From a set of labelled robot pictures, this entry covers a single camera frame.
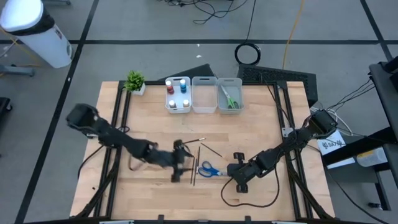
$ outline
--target potted plant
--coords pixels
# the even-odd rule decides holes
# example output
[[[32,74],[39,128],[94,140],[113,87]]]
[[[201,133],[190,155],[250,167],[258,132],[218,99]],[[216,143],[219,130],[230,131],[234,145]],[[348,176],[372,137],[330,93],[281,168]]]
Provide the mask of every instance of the potted plant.
[[[131,70],[127,76],[127,81],[124,83],[124,87],[128,91],[132,91],[132,94],[142,96],[145,91],[144,76],[141,72]]]

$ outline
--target small green plant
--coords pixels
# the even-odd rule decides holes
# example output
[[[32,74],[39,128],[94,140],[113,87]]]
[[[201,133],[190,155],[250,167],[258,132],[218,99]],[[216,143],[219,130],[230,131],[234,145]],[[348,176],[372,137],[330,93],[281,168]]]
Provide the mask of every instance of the small green plant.
[[[128,91],[139,91],[144,81],[144,76],[141,72],[131,70],[127,75],[127,81],[124,83],[124,87]]]

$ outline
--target white pot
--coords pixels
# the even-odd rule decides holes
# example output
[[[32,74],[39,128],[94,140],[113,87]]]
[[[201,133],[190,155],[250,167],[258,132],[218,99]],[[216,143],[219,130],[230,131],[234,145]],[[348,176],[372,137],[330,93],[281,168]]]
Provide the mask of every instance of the white pot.
[[[138,90],[134,90],[134,91],[132,92],[132,94],[133,94],[133,95],[142,96],[142,95],[144,94],[144,92],[145,92],[145,83],[142,84],[141,89],[140,89],[139,91],[138,91]]]

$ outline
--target white trash can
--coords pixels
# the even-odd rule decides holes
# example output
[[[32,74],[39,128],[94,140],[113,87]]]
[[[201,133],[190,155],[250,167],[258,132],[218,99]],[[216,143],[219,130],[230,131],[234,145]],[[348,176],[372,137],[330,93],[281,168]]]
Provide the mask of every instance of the white trash can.
[[[72,61],[72,46],[41,0],[8,0],[1,12],[0,26],[54,68]]]

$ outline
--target plastic container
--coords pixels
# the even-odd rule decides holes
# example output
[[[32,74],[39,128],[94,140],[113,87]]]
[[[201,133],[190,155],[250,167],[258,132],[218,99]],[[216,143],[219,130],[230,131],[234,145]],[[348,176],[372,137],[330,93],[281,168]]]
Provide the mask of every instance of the plastic container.
[[[192,108],[196,113],[214,113],[217,110],[217,78],[192,78]]]
[[[180,88],[180,80],[184,79],[185,84],[187,86],[187,92],[181,93]],[[166,81],[172,82],[172,86],[174,88],[174,93],[170,94],[167,92],[167,88],[165,86],[164,91],[166,92],[166,102],[165,107],[166,109],[173,114],[177,113],[189,113],[191,111],[192,99],[191,99],[191,79],[189,77],[170,77],[166,78]],[[176,104],[176,108],[170,108],[169,101],[174,100]],[[184,107],[183,101],[188,100],[189,106]]]
[[[228,109],[227,97],[224,94],[223,86],[227,93],[239,105],[239,109]],[[222,114],[240,114],[244,109],[242,94],[242,79],[240,78],[219,78],[217,81],[218,108]]]
[[[374,166],[387,162],[384,149],[379,147],[369,152],[364,152],[356,156],[356,161],[363,167]]]
[[[72,46],[41,0],[8,0],[1,12],[0,26],[54,68],[72,61]]]

